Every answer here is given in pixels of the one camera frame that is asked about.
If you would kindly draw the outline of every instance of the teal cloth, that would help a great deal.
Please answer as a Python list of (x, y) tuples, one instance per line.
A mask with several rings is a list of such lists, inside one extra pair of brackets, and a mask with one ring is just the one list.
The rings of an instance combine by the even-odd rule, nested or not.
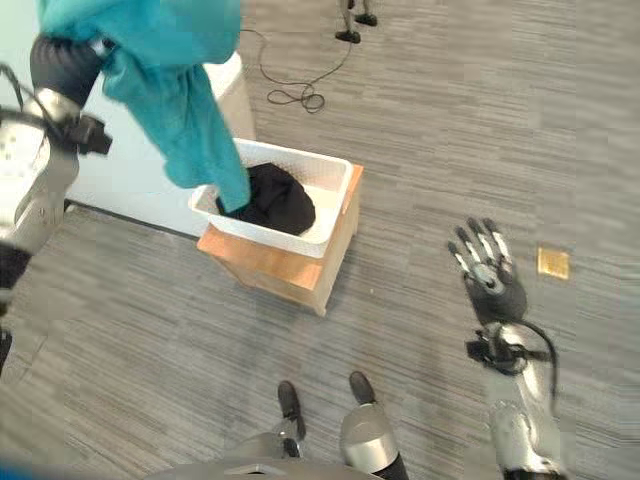
[(127, 106), (163, 152), (173, 183), (215, 184), (227, 211), (249, 201), (246, 169), (202, 67), (233, 54), (239, 0), (38, 0), (38, 15), (45, 33), (116, 43), (103, 91)]

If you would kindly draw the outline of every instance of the robotic hand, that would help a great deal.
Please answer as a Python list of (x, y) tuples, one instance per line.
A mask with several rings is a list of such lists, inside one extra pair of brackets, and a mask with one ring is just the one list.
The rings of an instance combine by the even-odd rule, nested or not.
[[(0, 318), (29, 260), (62, 222), (77, 154), (109, 151), (104, 124), (81, 110), (112, 47), (102, 39), (38, 37), (31, 50), (35, 92), (0, 63), (20, 107), (0, 108)], [(0, 373), (10, 345), (11, 335), (0, 331)]]
[[(498, 465), (508, 480), (566, 479), (560, 431), (553, 418), (557, 355), (545, 332), (523, 319), (527, 297), (495, 222), (468, 225), (484, 250), (478, 254), (462, 227), (456, 234), (471, 256), (471, 266), (455, 243), (448, 249), (463, 271), (463, 281), (482, 329), (467, 342), (467, 354), (483, 363), (487, 374), (490, 428)], [(540, 339), (546, 349), (541, 350)], [(547, 363), (551, 363), (548, 378)]]

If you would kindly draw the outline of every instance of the tangled cord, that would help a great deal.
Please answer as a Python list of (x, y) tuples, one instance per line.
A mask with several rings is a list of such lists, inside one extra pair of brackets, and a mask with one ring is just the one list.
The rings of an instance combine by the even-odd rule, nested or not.
[[(290, 92), (287, 92), (286, 90), (281, 88), (276, 88), (274, 90), (271, 90), (267, 94), (267, 101), (269, 103), (272, 103), (274, 105), (289, 105), (290, 103), (299, 102), (300, 105), (302, 105), (302, 108), (304, 108), (307, 111), (307, 113), (318, 113), (324, 108), (326, 104), (326, 100), (322, 94), (316, 92), (315, 84), (318, 83), (320, 80), (327, 78), (329, 75), (334, 74), (335, 72), (340, 70), (340, 68), (342, 68), (342, 66), (345, 64), (345, 62), (349, 58), (349, 55), (351, 54), (351, 49), (353, 47), (352, 43), (349, 43), (349, 49), (347, 50), (347, 53), (342, 58), (340, 63), (334, 68), (332, 68), (331, 70), (329, 70), (328, 72), (320, 75), (317, 78), (314, 78), (309, 82), (283, 82), (282, 80), (277, 80), (272, 76), (270, 76), (265, 71), (264, 65), (262, 64), (262, 55), (264, 54), (264, 50), (268, 45), (267, 37), (265, 37), (262, 33), (258, 32), (257, 30), (253, 30), (250, 28), (244, 29), (242, 31), (255, 33), (260, 37), (260, 40), (262, 41), (262, 45), (260, 46), (260, 51), (258, 53), (258, 65), (260, 66), (260, 72), (262, 73), (262, 76), (264, 78), (266, 78), (270, 82), (273, 82), (282, 86), (303, 87), (302, 91), (298, 95), (291, 94)], [(284, 99), (278, 100), (274, 98), (277, 95), (284, 97)]]

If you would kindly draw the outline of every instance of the small gold object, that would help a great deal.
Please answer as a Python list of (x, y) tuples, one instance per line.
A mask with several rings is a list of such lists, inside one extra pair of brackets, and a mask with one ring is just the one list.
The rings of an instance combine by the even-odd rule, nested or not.
[(538, 247), (538, 273), (569, 279), (569, 254), (560, 250)]

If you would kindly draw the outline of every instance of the plastic basket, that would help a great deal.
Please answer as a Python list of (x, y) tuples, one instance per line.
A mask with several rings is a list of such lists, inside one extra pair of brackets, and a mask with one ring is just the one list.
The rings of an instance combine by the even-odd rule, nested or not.
[(189, 207), (207, 216), (209, 223), (222, 232), (308, 257), (322, 258), (349, 186), (353, 172), (351, 163), (340, 158), (251, 140), (235, 139), (235, 143), (246, 167), (271, 162), (302, 184), (316, 208), (313, 226), (296, 236), (224, 217), (216, 207), (218, 189), (215, 185), (197, 188), (191, 196)]

